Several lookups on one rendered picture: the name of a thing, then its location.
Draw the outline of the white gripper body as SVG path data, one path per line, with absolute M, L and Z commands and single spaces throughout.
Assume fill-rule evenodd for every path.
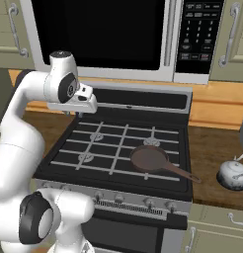
M 52 111 L 95 114 L 98 104 L 96 97 L 92 95 L 89 101 L 79 101 L 78 97 L 75 96 L 65 104 L 48 103 L 47 107 Z

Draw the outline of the black and silver stove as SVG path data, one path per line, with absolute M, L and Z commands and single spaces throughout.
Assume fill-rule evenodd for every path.
M 90 196 L 95 210 L 115 211 L 165 220 L 168 213 L 188 217 L 193 198 L 190 180 L 169 171 L 143 174 L 129 159 L 140 145 L 162 148 L 177 167 L 190 170 L 188 120 L 192 89 L 140 84 L 97 84 L 94 115 L 76 117 L 41 162 L 35 181 L 41 188 Z M 94 194 L 104 197 L 98 202 Z M 115 202 L 122 194 L 124 201 Z M 149 209 L 144 200 L 151 198 Z M 175 212 L 167 202 L 177 205 Z M 164 228 L 160 253 L 180 253 L 186 230 Z

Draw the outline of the white microwave oven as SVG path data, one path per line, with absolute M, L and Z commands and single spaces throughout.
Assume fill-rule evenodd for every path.
M 21 0 L 34 65 L 70 51 L 82 77 L 205 84 L 224 0 L 177 0 L 164 66 L 169 0 Z

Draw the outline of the brown frying pan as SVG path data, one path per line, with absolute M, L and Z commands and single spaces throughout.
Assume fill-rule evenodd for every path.
M 130 161 L 136 169 L 144 173 L 168 170 L 196 183 L 202 181 L 199 177 L 172 164 L 168 154 L 157 146 L 141 145 L 136 147 L 130 154 Z

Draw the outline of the black oven door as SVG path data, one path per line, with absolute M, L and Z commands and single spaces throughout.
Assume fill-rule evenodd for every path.
M 95 248 L 121 253 L 160 253 L 164 229 L 126 222 L 91 218 L 82 225 Z

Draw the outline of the beige drawer front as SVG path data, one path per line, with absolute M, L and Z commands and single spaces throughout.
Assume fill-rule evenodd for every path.
M 243 211 L 192 204 L 189 221 L 220 228 L 243 230 Z

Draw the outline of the beige base cupboard door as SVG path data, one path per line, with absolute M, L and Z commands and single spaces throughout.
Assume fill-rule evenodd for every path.
M 243 230 L 188 223 L 180 253 L 185 252 L 191 239 L 190 228 L 196 228 L 191 253 L 243 253 Z

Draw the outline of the beige wall cupboard door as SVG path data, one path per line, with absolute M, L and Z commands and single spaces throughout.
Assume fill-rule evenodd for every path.
M 228 63 L 221 68 L 218 61 L 226 52 L 226 45 L 233 24 L 230 7 L 234 2 L 240 3 L 240 14 Z M 224 1 L 209 79 L 213 81 L 243 82 L 243 0 Z
M 28 58 L 20 56 L 15 46 L 8 15 L 8 9 L 12 3 L 15 3 L 19 9 L 19 14 L 17 16 L 14 16 L 13 19 L 16 26 L 20 47 L 24 47 L 28 50 Z M 35 68 L 23 17 L 21 0 L 0 0 L 0 68 Z

